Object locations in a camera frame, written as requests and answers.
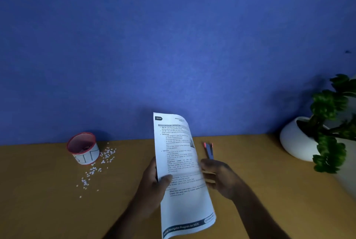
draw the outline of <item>person's left arm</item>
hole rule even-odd
[[[156,158],[154,157],[144,171],[132,201],[103,239],[131,239],[137,226],[158,208],[172,181],[172,175],[162,177],[158,183],[156,174]]]

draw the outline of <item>red rim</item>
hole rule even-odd
[[[74,139],[75,137],[77,137],[77,136],[79,136],[79,135],[81,135],[81,134],[89,134],[89,135],[92,135],[92,136],[94,137],[94,143],[92,144],[92,146],[91,146],[90,148],[88,148],[88,149],[87,149],[86,151],[84,151],[84,152],[81,152],[81,153],[72,153],[71,151],[69,151],[68,145],[69,145],[69,143],[71,142],[72,139]],[[95,135],[94,135],[93,133],[90,133],[90,132],[82,132],[82,133],[76,134],[75,136],[73,136],[73,137],[70,138],[70,140],[67,142],[67,151],[68,151],[69,153],[71,153],[72,155],[82,155],[82,154],[85,154],[86,152],[90,151],[90,150],[94,147],[95,144],[96,144],[96,138],[95,138]]]

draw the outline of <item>potted plant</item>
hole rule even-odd
[[[310,118],[297,117],[287,124],[280,134],[285,150],[292,156],[313,161],[317,172],[336,173],[346,158],[345,144],[337,138],[356,141],[356,115],[338,127],[327,128],[326,120],[335,120],[347,108],[350,97],[356,97],[356,79],[337,74],[330,79],[335,91],[323,90],[313,95]]]

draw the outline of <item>bonsai tree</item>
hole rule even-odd
[[[309,121],[297,121],[299,128],[317,143],[320,155],[313,155],[317,172],[336,173],[346,158],[345,144],[337,142],[336,138],[356,141],[356,115],[350,121],[344,121],[340,126],[327,129],[326,120],[335,120],[337,112],[347,108],[347,96],[356,97],[356,79],[349,79],[347,75],[337,74],[330,79],[335,91],[323,90],[313,95],[313,112]]]

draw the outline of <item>hand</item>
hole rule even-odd
[[[156,180],[156,158],[154,157],[144,171],[135,196],[131,202],[131,210],[141,219],[148,218],[160,205],[172,175],[166,175],[158,183]]]
[[[228,164],[212,159],[202,159],[200,166],[203,170],[212,173],[203,173],[205,179],[215,181],[215,183],[207,183],[208,187],[216,189],[227,199],[233,199],[238,187],[243,184],[243,181]]]

